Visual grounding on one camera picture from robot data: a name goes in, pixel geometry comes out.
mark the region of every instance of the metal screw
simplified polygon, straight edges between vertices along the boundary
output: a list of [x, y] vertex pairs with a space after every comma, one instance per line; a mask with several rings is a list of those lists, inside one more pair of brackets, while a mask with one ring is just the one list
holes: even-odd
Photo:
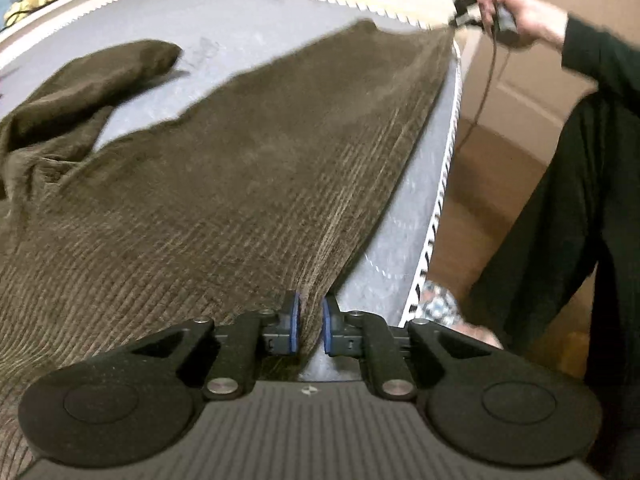
[[404, 397], [414, 390], [414, 386], [404, 379], [391, 379], [382, 383], [382, 391], [393, 397]]
[[207, 390], [212, 394], [228, 395], [238, 389], [238, 383], [229, 377], [218, 377], [207, 383]]

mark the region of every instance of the black sleeve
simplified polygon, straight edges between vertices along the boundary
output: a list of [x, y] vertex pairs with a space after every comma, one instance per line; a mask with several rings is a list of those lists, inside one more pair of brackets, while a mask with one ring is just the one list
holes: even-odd
[[604, 30], [569, 17], [562, 48], [562, 66], [595, 79], [640, 109], [640, 50]]

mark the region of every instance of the ribbed gray panel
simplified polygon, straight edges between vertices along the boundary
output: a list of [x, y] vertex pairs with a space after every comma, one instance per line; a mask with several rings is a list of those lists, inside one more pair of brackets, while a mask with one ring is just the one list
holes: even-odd
[[[309, 387], [317, 391], [309, 395]], [[38, 462], [25, 480], [594, 480], [578, 461], [538, 470], [475, 462], [442, 443], [412, 404], [364, 383], [257, 383], [207, 405], [178, 444], [113, 470]]]

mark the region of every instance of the human hand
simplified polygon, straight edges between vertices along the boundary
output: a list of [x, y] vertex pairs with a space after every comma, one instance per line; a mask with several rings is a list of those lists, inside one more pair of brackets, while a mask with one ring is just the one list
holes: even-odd
[[475, 326], [469, 323], [462, 322], [452, 326], [451, 329], [461, 334], [472, 337], [473, 339], [476, 339], [478, 341], [482, 341], [483, 343], [487, 343], [488, 345], [502, 349], [502, 345], [500, 344], [500, 341], [498, 341], [498, 338], [495, 336], [495, 334], [484, 326]]
[[[497, 0], [513, 14], [518, 27], [520, 44], [527, 48], [536, 40], [542, 40], [557, 50], [562, 50], [568, 21], [565, 10], [539, 0]], [[485, 30], [490, 30], [496, 13], [494, 0], [478, 0]]]

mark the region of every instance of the person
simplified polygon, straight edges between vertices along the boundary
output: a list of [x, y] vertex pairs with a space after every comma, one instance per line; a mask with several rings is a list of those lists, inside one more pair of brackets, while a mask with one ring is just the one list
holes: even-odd
[[[587, 462], [640, 478], [640, 51], [551, 4], [497, 0], [522, 47], [542, 41], [598, 83], [575, 106], [555, 155], [463, 301], [475, 338], [522, 354], [596, 267], [585, 383], [603, 408]], [[479, 0], [493, 23], [494, 0]]]

